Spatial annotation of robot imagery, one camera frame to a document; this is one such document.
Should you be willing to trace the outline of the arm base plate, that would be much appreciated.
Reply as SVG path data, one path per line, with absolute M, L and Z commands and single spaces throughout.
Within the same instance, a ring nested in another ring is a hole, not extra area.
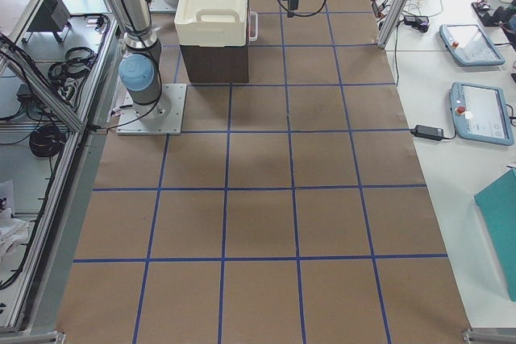
M 156 106 L 135 105 L 126 92 L 123 104 L 130 107 L 121 111 L 116 132 L 120 135 L 179 135 L 186 92 L 186 84 L 163 84 Z

